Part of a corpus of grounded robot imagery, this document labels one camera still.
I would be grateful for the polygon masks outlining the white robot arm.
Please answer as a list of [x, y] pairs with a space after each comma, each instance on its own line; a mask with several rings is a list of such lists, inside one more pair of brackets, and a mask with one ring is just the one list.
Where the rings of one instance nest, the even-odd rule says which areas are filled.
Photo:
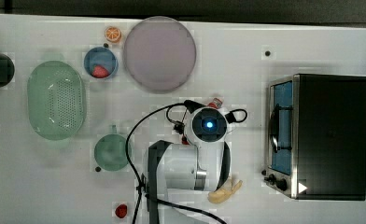
[[220, 110], [189, 107], [184, 128], [188, 143], [159, 140], [145, 154], [143, 180], [149, 224], [206, 224], [168, 200], [169, 189], [212, 192], [228, 179], [231, 151], [225, 142], [229, 123]]

